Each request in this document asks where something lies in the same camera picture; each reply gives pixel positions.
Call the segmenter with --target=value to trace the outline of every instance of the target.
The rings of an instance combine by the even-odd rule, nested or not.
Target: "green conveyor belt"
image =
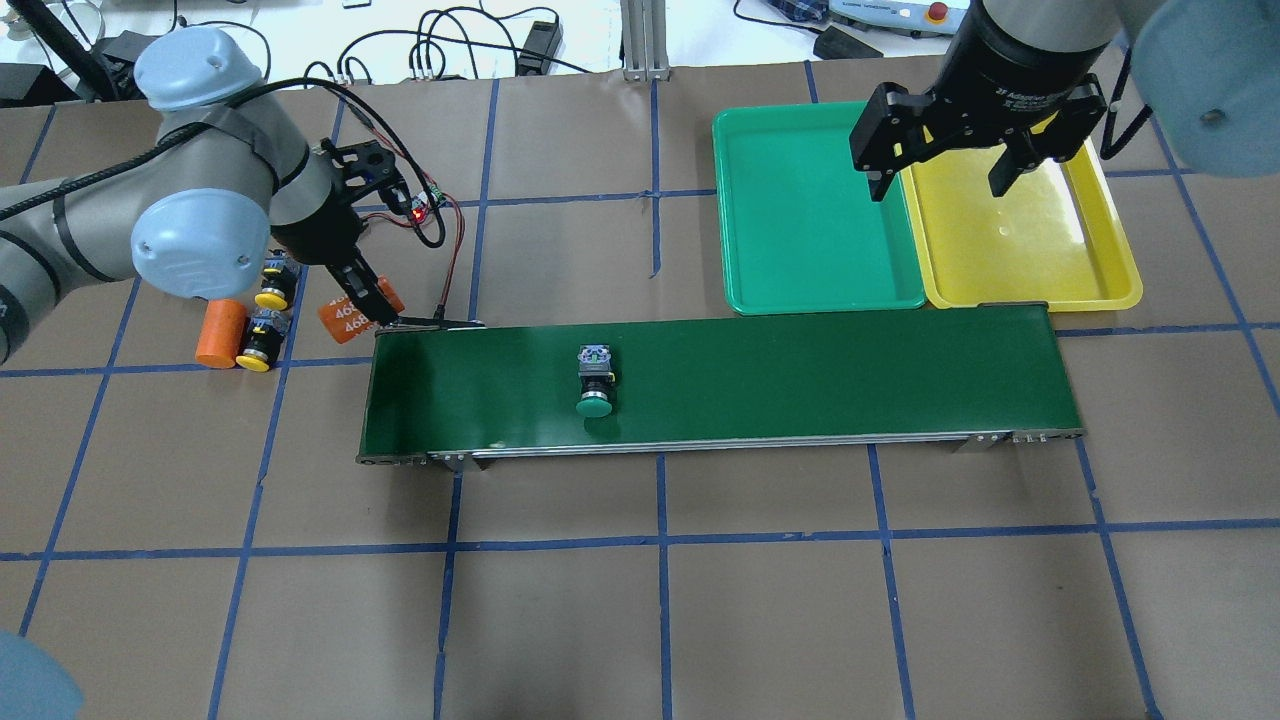
[[[608,343],[614,411],[576,354]],[[1042,306],[383,332],[364,462],[1075,434]]]

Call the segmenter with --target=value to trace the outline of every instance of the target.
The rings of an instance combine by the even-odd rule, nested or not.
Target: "red wire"
[[[397,156],[399,156],[402,159],[406,159],[404,155],[399,150],[396,149],[396,143],[393,143],[385,135],[383,135],[378,128],[371,128],[371,129],[372,129],[374,137],[379,142],[381,142],[384,146],[389,147],[390,151],[394,152]],[[428,174],[426,170],[422,170],[422,174],[426,176],[426,182],[431,183],[433,186],[439,187],[436,184],[436,182],[435,182],[435,178],[433,178],[430,174]],[[424,190],[426,190],[428,192],[430,192],[430,188],[424,188]],[[458,255],[462,251],[462,238],[466,237],[466,234],[467,234],[467,220],[466,220],[466,218],[462,217],[462,206],[458,205],[458,201],[454,200],[452,195],[449,195],[447,192],[442,192],[440,195],[445,200],[449,201],[449,205],[453,206],[453,220],[457,224],[457,232],[454,232],[454,240],[453,240],[453,256],[449,259],[449,272],[445,273],[445,275],[444,275],[444,287],[440,290],[440,302],[439,302],[439,305],[444,306],[449,301],[449,291],[453,290],[453,273],[454,273],[454,270],[457,270],[457,266],[458,266]],[[412,228],[413,227],[413,225],[411,225],[408,223],[404,223],[404,222],[401,222],[401,220],[396,219],[394,217],[388,215],[385,213],[370,213],[366,217],[367,218],[381,218],[381,219],[385,219],[388,222],[396,223],[397,225],[399,225],[402,228]],[[422,224],[425,225],[425,224],[430,223],[431,219],[434,219],[434,215],[428,215],[428,219],[424,220]]]
[[[453,258],[449,259],[449,272],[444,275],[444,288],[440,291],[440,306],[447,305],[449,301],[449,291],[453,290],[453,270],[458,266],[458,252],[462,250],[462,238],[467,233],[467,222],[462,217],[462,206],[458,205],[458,201],[452,195],[443,195],[449,201],[449,205],[453,205],[453,218],[458,224],[458,231],[454,233],[457,237],[453,242]]]
[[[374,219],[374,218],[376,218],[379,220],[387,220],[388,223],[392,223],[393,225],[399,225],[399,227],[406,228],[406,229],[412,229],[413,228],[413,225],[411,223],[406,223],[404,220],[401,220],[396,215],[390,215],[390,214],[387,214],[387,213],[370,213],[370,214],[365,215],[366,220]]]

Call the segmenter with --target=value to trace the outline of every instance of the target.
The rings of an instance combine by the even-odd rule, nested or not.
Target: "green push button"
[[[613,413],[613,404],[603,397],[584,397],[577,401],[577,414],[584,418],[603,418]]]

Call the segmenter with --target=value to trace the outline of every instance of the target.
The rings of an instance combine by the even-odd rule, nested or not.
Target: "black power adapter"
[[[563,41],[564,31],[558,22],[535,20],[534,27],[529,28],[520,61],[516,63],[516,74],[544,76],[550,72],[550,58],[556,56]]]

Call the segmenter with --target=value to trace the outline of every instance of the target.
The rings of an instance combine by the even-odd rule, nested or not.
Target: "green tray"
[[[919,307],[902,196],[872,202],[849,131],[865,102],[733,108],[712,123],[724,296],[744,315]]]
[[[584,419],[577,351],[614,411]],[[1041,306],[381,331],[362,462],[1080,432]]]

